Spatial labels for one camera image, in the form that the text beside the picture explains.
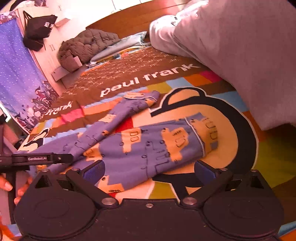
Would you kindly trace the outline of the blue patterned pants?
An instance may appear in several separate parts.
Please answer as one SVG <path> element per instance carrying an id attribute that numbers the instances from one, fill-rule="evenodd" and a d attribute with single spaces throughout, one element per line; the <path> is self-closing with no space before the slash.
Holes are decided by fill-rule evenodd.
<path id="1" fill-rule="evenodd" d="M 127 118 L 152 106 L 157 91 L 130 93 L 103 118 L 60 138 L 48 138 L 42 130 L 23 143 L 21 152 L 72 154 L 73 164 L 101 160 L 104 172 L 95 184 L 107 193 L 123 192 L 186 162 L 205 157 L 218 146 L 215 124 L 202 113 L 176 120 L 115 129 Z"/>

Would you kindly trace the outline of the colourful paul frank blanket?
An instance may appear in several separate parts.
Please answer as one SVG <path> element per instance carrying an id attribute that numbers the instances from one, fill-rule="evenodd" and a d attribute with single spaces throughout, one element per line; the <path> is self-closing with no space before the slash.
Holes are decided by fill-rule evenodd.
<path id="1" fill-rule="evenodd" d="M 238 173 L 257 168 L 283 206 L 281 239 L 295 240 L 295 127 L 262 130 L 236 89 L 192 58 L 145 47 L 86 71 L 45 110 L 20 151 L 59 138 L 69 147 L 124 97 L 147 93 L 156 94 L 154 105 L 123 120 L 115 133 L 204 114 L 216 125 L 219 141 L 204 161 Z"/>

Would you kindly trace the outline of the blue fabric wardrobe cover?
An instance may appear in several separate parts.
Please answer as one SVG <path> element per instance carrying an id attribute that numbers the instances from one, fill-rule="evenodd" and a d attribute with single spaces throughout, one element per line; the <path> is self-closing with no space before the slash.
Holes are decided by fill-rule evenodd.
<path id="1" fill-rule="evenodd" d="M 58 94 L 24 46 L 17 17 L 1 14 L 1 104 L 30 133 Z"/>

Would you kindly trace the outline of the white nightstand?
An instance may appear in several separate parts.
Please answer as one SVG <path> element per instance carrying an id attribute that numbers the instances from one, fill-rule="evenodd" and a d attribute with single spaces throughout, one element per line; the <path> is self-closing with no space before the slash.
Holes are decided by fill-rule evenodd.
<path id="1" fill-rule="evenodd" d="M 72 21 L 62 11 L 60 4 L 47 5 L 47 6 L 34 6 L 26 5 L 16 9 L 18 14 L 18 26 L 22 33 L 25 32 L 25 18 L 23 12 L 26 11 L 32 17 L 39 16 L 57 16 L 55 25 L 53 25 L 52 31 L 48 38 L 44 39 L 44 44 L 39 51 L 30 50 L 30 54 L 36 63 L 37 67 L 41 70 L 46 80 L 49 81 L 55 92 L 59 95 L 65 92 L 66 87 L 63 84 L 62 67 L 58 60 L 58 51 L 62 42 L 67 41 L 82 32 L 81 27 L 75 27 L 74 21 Z"/>

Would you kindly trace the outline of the brown quilted jacket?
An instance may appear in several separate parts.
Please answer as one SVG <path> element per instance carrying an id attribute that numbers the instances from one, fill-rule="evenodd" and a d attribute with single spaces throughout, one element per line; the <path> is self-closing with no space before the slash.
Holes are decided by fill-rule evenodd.
<path id="1" fill-rule="evenodd" d="M 81 64 L 86 64 L 93 56 L 119 41 L 120 38 L 115 33 L 87 29 L 62 42 L 57 54 L 58 61 L 64 69 L 74 72 L 78 68 L 75 57 L 79 58 Z"/>

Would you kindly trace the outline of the black bag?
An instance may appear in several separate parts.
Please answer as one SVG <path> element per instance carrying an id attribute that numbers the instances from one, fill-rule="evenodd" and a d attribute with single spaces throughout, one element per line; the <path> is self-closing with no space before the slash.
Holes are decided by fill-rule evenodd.
<path id="1" fill-rule="evenodd" d="M 26 11 L 23 11 L 25 20 L 25 34 L 23 44 L 29 50 L 40 51 L 44 45 L 44 39 L 48 38 L 52 28 L 57 20 L 57 16 L 39 16 L 32 17 Z"/>

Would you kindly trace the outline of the grey duvet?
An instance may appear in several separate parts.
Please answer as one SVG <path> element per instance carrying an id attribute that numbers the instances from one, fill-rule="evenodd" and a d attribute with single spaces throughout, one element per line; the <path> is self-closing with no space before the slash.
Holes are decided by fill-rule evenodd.
<path id="1" fill-rule="evenodd" d="M 190 1 L 151 22 L 149 37 L 229 82 L 262 130 L 295 123 L 293 1 Z"/>

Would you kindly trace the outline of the light blue pillow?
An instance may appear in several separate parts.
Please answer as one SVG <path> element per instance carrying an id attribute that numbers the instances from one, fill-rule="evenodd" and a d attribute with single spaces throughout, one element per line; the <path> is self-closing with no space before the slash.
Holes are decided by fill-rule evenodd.
<path id="1" fill-rule="evenodd" d="M 130 35 L 128 37 L 122 38 L 119 42 L 108 46 L 100 53 L 96 54 L 91 58 L 89 63 L 87 64 L 88 67 L 93 67 L 97 65 L 99 62 L 101 62 L 104 58 L 114 56 L 116 54 L 119 54 L 123 50 L 129 50 L 129 49 L 137 49 L 146 47 L 149 45 L 149 43 L 145 43 L 144 39 L 147 35 L 147 31 L 139 32 L 133 35 Z"/>

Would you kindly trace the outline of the wooden headboard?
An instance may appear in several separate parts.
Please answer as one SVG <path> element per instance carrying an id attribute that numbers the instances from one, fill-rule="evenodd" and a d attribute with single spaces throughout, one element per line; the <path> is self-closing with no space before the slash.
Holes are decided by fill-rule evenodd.
<path id="1" fill-rule="evenodd" d="M 165 15 L 175 15 L 189 0 L 148 1 L 118 11 L 98 20 L 86 29 L 99 29 L 116 33 L 120 38 L 148 31 L 152 21 Z"/>

